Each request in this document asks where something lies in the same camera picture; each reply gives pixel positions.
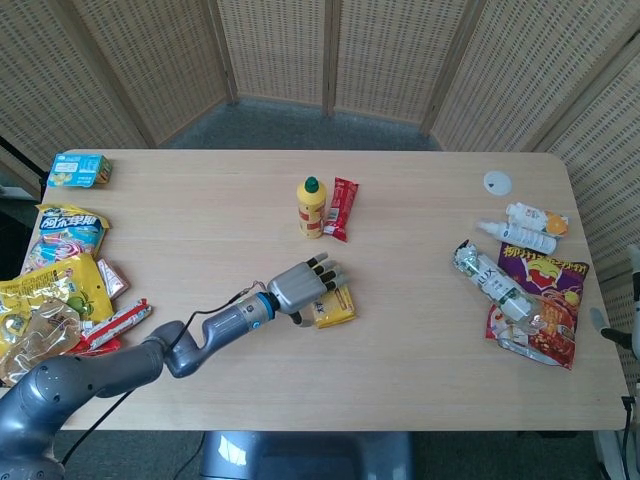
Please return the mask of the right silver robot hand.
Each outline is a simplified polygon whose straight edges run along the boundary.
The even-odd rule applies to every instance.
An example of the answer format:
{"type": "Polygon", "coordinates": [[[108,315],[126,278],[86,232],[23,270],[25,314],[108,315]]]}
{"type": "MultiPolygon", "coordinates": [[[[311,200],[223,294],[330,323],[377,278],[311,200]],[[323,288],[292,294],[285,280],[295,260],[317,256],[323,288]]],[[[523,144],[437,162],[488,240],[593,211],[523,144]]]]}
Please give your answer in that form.
{"type": "Polygon", "coordinates": [[[631,244],[627,248],[632,269],[633,287],[633,329],[630,333],[623,333],[605,324],[602,312],[597,308],[590,309],[590,318],[595,330],[625,350],[630,351],[639,360],[639,247],[631,244]]]}

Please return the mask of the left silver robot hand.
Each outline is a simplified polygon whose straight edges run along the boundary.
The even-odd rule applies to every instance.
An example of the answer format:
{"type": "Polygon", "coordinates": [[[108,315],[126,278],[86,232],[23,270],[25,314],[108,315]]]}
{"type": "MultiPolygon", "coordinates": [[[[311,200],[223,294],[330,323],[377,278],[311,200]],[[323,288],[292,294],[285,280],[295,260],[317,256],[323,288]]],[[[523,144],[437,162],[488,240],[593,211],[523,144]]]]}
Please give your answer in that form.
{"type": "Polygon", "coordinates": [[[276,298],[280,313],[289,316],[296,326],[310,327],[312,320],[303,314],[323,295],[346,283],[342,267],[323,252],[274,277],[267,291],[276,298]]]}

